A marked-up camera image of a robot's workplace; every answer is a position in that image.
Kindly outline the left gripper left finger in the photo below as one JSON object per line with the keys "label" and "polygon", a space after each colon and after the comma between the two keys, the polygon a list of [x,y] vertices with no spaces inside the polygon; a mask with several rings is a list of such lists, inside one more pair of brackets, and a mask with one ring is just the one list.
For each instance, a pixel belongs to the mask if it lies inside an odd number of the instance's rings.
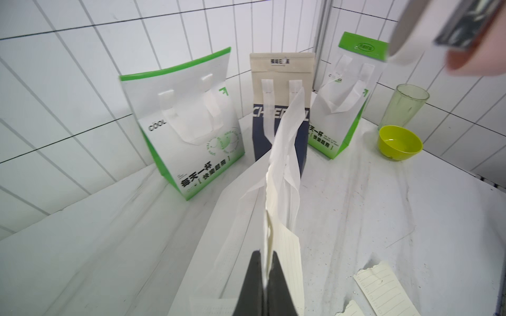
{"label": "left gripper left finger", "polygon": [[251,255],[233,316],[261,316],[263,299],[261,253],[257,250]]}

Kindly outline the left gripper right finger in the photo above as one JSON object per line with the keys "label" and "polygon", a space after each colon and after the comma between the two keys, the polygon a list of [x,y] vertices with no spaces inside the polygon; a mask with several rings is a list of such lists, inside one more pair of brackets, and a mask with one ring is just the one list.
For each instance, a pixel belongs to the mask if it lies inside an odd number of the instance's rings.
{"label": "left gripper right finger", "polygon": [[273,253],[266,294],[266,315],[298,316],[276,252]]}

